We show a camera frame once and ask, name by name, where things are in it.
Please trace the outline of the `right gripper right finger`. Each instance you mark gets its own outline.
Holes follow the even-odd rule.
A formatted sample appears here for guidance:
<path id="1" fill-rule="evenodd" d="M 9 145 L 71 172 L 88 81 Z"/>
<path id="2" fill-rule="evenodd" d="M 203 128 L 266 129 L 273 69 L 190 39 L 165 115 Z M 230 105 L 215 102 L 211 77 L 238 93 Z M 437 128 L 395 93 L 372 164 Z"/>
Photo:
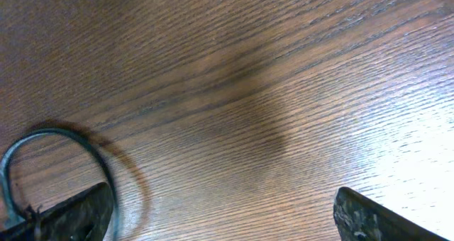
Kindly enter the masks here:
<path id="1" fill-rule="evenodd" d="M 336 193 L 333 218 L 342 241 L 447 241 L 346 186 Z"/>

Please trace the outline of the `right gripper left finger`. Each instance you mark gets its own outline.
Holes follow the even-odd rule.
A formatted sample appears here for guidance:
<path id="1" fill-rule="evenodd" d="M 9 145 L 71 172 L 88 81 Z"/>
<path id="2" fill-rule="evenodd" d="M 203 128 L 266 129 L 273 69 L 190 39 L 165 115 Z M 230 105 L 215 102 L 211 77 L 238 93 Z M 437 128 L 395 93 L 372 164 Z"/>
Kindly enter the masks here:
<path id="1" fill-rule="evenodd" d="M 28 206 L 9 218 L 1 241 L 102 241 L 113 209 L 110 186 L 100 182 L 45 211 Z"/>

